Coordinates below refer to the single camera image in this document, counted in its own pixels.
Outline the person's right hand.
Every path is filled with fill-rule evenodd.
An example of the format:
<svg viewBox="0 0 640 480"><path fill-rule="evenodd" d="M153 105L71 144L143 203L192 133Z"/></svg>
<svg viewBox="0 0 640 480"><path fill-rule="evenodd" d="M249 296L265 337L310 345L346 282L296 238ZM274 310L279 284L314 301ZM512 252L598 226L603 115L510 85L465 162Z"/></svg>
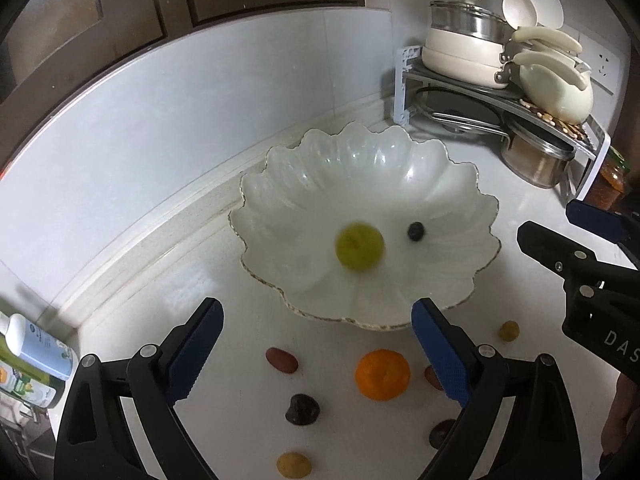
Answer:
<svg viewBox="0 0 640 480"><path fill-rule="evenodd" d="M639 409L639 387L626 375L617 378L615 396L602 429L604 456L617 453L627 439L631 419Z"/></svg>

